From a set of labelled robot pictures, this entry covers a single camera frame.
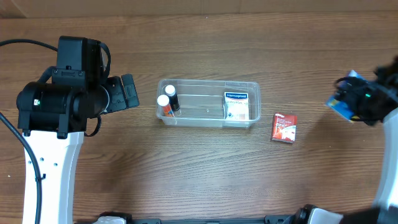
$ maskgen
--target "blue and white package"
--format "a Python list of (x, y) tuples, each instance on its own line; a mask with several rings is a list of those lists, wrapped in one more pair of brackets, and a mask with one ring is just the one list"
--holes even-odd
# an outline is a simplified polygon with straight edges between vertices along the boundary
[[(351, 70), (347, 76), (357, 77), (365, 80), (360, 74), (358, 74), (354, 70)], [(346, 85), (346, 82), (341, 82), (340, 86), (344, 85)], [(351, 121), (351, 118), (355, 117), (354, 112), (348, 108), (348, 105), (344, 102), (336, 100), (335, 95), (330, 96), (329, 100), (326, 102), (326, 105), (330, 107), (332, 110), (336, 111), (338, 114), (340, 114), (342, 117), (344, 117), (344, 119), (347, 119), (348, 121)]]
[(249, 97), (247, 93), (224, 93), (225, 119), (233, 121), (249, 120)]

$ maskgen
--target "plastic bin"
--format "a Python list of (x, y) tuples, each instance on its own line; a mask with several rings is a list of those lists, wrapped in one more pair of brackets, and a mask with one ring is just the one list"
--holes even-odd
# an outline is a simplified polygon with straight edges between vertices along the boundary
[[(156, 115), (166, 125), (195, 127), (237, 127), (248, 128), (260, 120), (261, 93), (256, 82), (218, 80), (161, 80), (157, 96), (165, 94), (165, 87), (176, 88), (180, 110), (175, 117), (164, 116), (161, 106), (156, 103)], [(224, 92), (248, 93), (249, 120), (230, 121), (224, 118)]]

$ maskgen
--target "brown tabletop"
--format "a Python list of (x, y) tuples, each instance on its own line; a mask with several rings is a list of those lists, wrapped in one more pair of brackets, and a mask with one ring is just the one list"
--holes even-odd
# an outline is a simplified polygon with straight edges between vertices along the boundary
[[(396, 24), (396, 12), (0, 19), (0, 39), (97, 39), (111, 51), (111, 75), (134, 75), (140, 106), (103, 116), (99, 134), (85, 139), (74, 220), (110, 210), (164, 220), (263, 217), (306, 203), (335, 212), (371, 205), (382, 125), (350, 124), (325, 101), (349, 70), (373, 79), (376, 65), (391, 61)], [(36, 45), (0, 48), (0, 110), (15, 126), (16, 96), (56, 58)], [(251, 129), (165, 126), (155, 116), (163, 78), (258, 82), (261, 120)], [(275, 112), (298, 116), (296, 143), (270, 141)], [(20, 223), (24, 151), (3, 125), (0, 138), (0, 223)]]

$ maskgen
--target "transparent tray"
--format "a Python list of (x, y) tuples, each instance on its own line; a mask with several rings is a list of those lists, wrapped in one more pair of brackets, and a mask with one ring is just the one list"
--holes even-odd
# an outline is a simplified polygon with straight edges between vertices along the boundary
[[(156, 115), (166, 125), (195, 127), (237, 127), (248, 128), (260, 120), (261, 93), (256, 82), (218, 80), (161, 80), (157, 96), (165, 94), (165, 87), (176, 88), (180, 109), (175, 117), (164, 116), (161, 106), (156, 103)], [(224, 118), (224, 92), (248, 93), (249, 120), (231, 121)]]

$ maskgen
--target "blue label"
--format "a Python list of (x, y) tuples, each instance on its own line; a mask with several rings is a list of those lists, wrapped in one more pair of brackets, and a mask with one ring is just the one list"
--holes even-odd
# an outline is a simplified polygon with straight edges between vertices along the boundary
[(247, 93), (225, 93), (225, 97), (232, 98), (232, 99), (247, 99)]

